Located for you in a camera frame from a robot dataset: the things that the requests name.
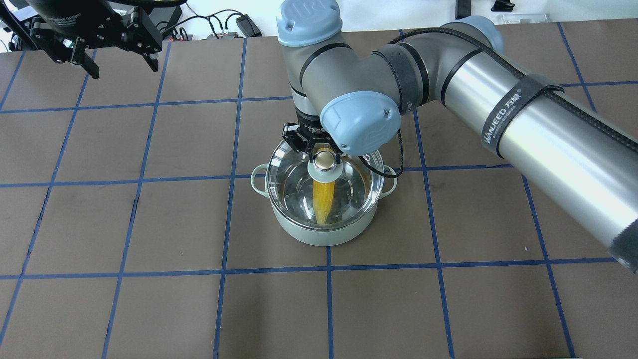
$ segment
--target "glass lid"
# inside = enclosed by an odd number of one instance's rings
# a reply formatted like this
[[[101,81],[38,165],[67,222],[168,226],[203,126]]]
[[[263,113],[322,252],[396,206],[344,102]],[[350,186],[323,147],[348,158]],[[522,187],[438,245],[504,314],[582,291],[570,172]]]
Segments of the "glass lid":
[[[369,163],[382,171],[378,151]],[[300,227],[332,231],[356,222],[376,204],[383,177],[367,169],[358,157],[343,156],[343,170],[330,183],[315,181],[308,172],[310,156],[282,141],[266,172],[266,187],[276,210]]]

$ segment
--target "velcro strap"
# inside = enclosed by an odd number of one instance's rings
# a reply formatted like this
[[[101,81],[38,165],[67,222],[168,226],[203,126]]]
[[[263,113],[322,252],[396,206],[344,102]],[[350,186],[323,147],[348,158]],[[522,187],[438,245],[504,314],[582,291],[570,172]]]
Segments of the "velcro strap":
[[[523,77],[496,104],[485,121],[482,132],[483,145],[492,153],[503,158],[498,151],[503,133],[514,117],[532,100],[544,91],[563,91],[563,88],[537,73]]]
[[[632,273],[638,273],[638,219],[611,242],[609,254]]]

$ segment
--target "light blue joint cap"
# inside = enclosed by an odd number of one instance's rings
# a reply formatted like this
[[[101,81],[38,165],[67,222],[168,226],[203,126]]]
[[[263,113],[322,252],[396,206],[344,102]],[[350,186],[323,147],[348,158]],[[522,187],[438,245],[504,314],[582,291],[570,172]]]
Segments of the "light blue joint cap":
[[[374,91],[356,91],[333,99],[321,111],[320,119],[341,151],[351,156],[378,150],[401,126],[396,102]]]
[[[277,14],[277,39],[288,47],[313,45],[336,35],[342,25],[335,0],[286,0]]]
[[[496,29],[494,23],[491,22],[487,17],[472,15],[453,22],[462,22],[464,24],[476,27],[489,40],[489,43],[492,45],[492,49],[494,49],[494,51],[500,52],[501,54],[505,53],[505,43],[503,42],[503,36]]]

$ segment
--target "pot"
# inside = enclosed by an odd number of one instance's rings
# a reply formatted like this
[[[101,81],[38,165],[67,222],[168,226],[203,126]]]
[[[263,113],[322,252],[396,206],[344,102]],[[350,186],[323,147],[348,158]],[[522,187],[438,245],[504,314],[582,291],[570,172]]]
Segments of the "pot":
[[[375,151],[369,164],[394,174],[383,165],[381,154]],[[282,141],[267,164],[253,170],[250,181],[255,192],[269,198],[272,210],[282,228],[295,239],[316,246],[345,243],[358,236],[370,224],[379,199],[390,195],[397,179],[387,192],[382,192],[384,177],[373,173],[358,157],[341,157],[340,173],[334,182],[334,197],[327,219],[318,220],[313,209],[313,177],[310,157],[295,152]],[[265,170],[265,190],[257,188],[256,175]]]

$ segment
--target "power adapter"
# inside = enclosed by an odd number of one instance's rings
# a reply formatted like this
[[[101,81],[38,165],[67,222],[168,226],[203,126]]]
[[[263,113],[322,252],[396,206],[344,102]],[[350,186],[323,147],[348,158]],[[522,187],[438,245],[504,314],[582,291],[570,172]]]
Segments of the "power adapter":
[[[253,20],[248,15],[241,15],[240,17],[236,18],[235,21],[241,32],[244,33],[245,37],[254,38],[262,35],[259,27],[255,25]]]

